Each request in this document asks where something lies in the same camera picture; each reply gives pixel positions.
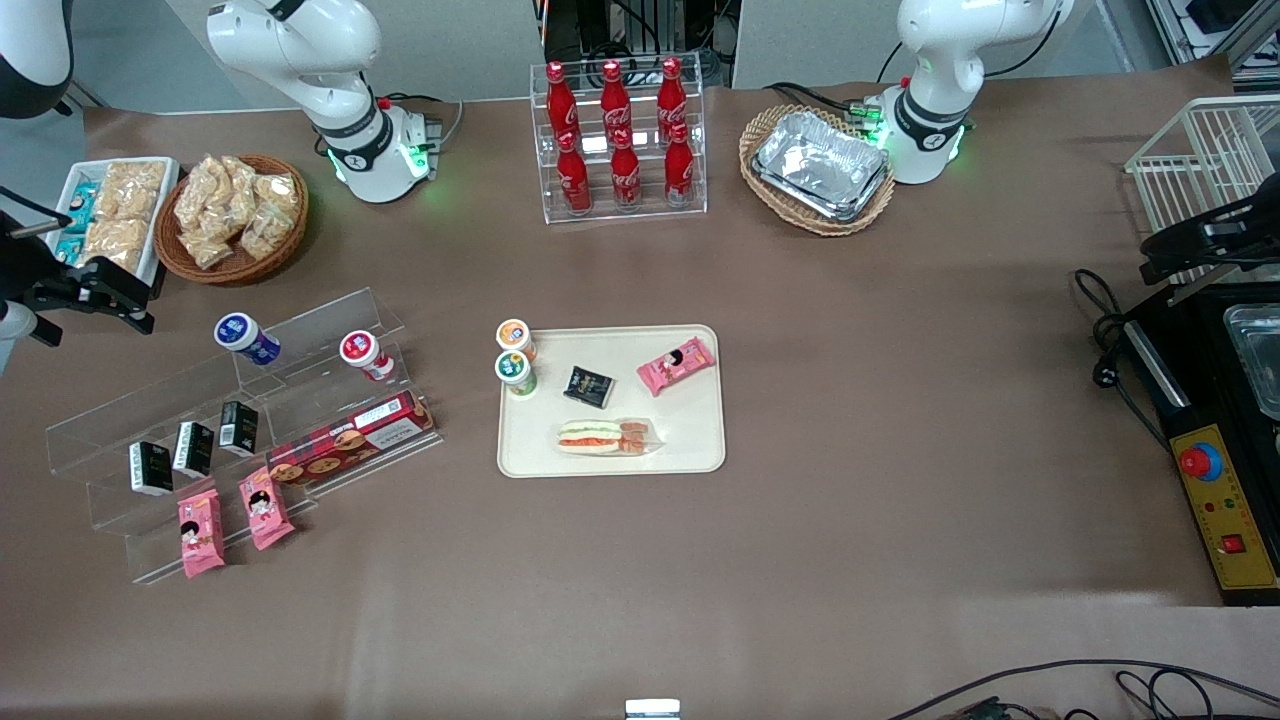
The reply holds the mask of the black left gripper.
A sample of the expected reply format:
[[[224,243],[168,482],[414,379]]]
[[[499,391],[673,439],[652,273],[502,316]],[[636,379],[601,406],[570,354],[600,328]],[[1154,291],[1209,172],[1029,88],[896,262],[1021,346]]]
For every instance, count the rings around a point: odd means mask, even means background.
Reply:
[[[1277,192],[1254,192],[1153,233],[1140,243],[1144,284],[1185,284],[1213,273],[1277,264]]]

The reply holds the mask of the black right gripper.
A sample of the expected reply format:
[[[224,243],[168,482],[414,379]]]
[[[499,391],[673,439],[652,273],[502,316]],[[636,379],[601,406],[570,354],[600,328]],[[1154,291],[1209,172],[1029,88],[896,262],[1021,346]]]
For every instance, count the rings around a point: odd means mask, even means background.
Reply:
[[[83,266],[72,266],[55,259],[45,242],[26,234],[26,228],[9,215],[3,215],[1,299],[29,305],[35,310],[70,309],[91,313],[91,293],[116,301],[150,301],[152,288],[132,272],[108,258],[91,258]],[[97,314],[114,316],[140,334],[152,334],[155,318],[146,306],[129,307],[120,302],[102,302]]]

